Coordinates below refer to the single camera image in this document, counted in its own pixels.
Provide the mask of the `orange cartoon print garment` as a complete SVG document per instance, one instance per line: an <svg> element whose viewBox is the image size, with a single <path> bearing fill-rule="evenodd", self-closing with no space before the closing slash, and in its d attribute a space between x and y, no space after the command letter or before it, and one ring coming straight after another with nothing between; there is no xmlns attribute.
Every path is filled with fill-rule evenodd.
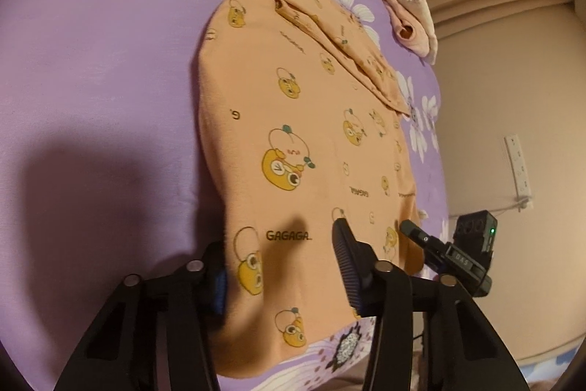
<svg viewBox="0 0 586 391"><path fill-rule="evenodd" d="M397 74L335 0L225 0L199 54L205 159L225 204L219 373L249 378L352 324L332 244L343 218L415 274L416 183Z"/></svg>

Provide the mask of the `purple floral bed sheet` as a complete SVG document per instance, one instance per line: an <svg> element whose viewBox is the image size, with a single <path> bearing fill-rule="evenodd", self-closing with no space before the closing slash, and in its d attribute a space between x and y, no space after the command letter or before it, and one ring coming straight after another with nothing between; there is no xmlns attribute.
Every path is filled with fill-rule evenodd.
<svg viewBox="0 0 586 391"><path fill-rule="evenodd" d="M50 390L128 274L218 236L191 62L222 0L1 0L1 340Z"/></svg>

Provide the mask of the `pink rolled small garment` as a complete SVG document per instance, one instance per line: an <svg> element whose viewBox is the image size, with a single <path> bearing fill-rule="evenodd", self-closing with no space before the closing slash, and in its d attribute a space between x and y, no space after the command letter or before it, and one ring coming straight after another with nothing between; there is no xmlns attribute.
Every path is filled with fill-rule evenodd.
<svg viewBox="0 0 586 391"><path fill-rule="evenodd" d="M381 0L395 38L423 62L434 66L438 39L427 0Z"/></svg>

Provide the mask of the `white wall power strip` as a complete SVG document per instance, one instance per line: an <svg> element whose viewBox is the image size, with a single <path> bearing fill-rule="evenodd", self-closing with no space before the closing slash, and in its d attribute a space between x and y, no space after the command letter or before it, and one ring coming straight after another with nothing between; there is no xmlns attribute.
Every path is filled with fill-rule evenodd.
<svg viewBox="0 0 586 391"><path fill-rule="evenodd" d="M505 136L509 162L512 168L512 177L515 182L516 205L519 211L533 207L533 193L531 192L526 160L522 152L519 136L516 134Z"/></svg>

